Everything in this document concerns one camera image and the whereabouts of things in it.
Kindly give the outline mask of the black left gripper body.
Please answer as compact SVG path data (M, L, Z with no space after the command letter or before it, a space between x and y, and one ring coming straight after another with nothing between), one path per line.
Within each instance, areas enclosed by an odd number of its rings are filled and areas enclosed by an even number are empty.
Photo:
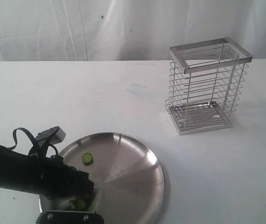
M27 175L28 193L43 195L48 198L70 195L77 175L77 169L63 162L59 155L39 158L28 156L31 170Z

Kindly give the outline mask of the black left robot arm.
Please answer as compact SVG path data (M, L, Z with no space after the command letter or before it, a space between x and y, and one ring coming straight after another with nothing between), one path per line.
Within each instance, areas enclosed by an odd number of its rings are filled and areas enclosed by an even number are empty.
M61 156L37 158L0 145L0 188L56 198L90 194L94 183Z

